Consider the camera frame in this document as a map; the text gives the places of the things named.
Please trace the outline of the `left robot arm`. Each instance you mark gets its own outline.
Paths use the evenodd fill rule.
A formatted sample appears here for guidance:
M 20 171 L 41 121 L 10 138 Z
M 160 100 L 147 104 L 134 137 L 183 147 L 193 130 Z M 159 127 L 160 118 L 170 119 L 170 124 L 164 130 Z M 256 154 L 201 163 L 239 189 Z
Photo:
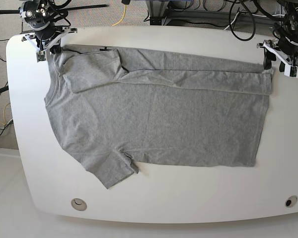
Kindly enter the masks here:
M 279 0 L 284 8 L 283 17 L 276 17 L 265 11 L 258 1 L 254 1 L 257 9 L 274 21 L 273 40 L 265 40 L 257 44 L 264 50 L 263 66 L 265 70 L 272 67 L 272 62 L 281 61 L 279 71 L 288 77 L 298 77 L 298 0 Z

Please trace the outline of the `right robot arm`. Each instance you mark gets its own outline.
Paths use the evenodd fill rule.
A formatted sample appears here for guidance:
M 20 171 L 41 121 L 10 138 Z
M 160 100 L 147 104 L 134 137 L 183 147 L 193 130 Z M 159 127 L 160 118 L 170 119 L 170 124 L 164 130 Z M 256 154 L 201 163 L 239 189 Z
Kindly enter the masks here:
M 68 33 L 76 33 L 67 20 L 68 11 L 65 9 L 70 3 L 57 5 L 53 0 L 24 1 L 20 7 L 20 17 L 32 29 L 22 37 L 22 41 L 29 41 L 35 48 L 38 61 L 46 59 L 46 52 L 58 54 L 61 51 L 61 38 Z

